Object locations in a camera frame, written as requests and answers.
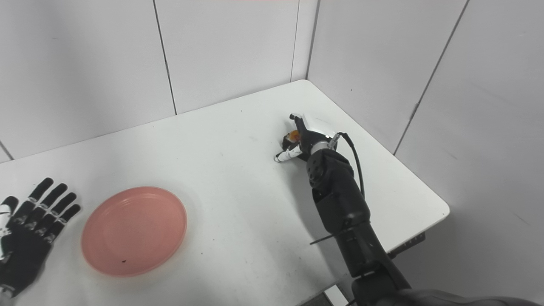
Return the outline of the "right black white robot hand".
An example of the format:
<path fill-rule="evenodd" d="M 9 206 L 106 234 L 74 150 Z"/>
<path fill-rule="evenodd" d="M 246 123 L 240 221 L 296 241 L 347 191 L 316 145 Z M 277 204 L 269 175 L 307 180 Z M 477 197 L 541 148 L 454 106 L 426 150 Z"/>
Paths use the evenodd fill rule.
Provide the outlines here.
<path fill-rule="evenodd" d="M 326 121 L 297 113 L 290 114 L 289 119 L 294 122 L 296 129 L 283 137 L 282 150 L 274 156 L 275 162 L 295 158 L 307 162 L 319 150 L 337 150 L 340 136 Z"/>

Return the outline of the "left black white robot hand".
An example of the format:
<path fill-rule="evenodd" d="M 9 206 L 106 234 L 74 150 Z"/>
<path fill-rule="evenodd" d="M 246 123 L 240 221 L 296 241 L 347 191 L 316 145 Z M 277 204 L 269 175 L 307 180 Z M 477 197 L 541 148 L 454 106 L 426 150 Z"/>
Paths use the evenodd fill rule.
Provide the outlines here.
<path fill-rule="evenodd" d="M 77 196 L 68 186 L 45 178 L 25 201 L 15 196 L 1 203 L 2 306 L 10 305 L 41 273 L 46 259 L 68 221 L 79 213 Z"/>

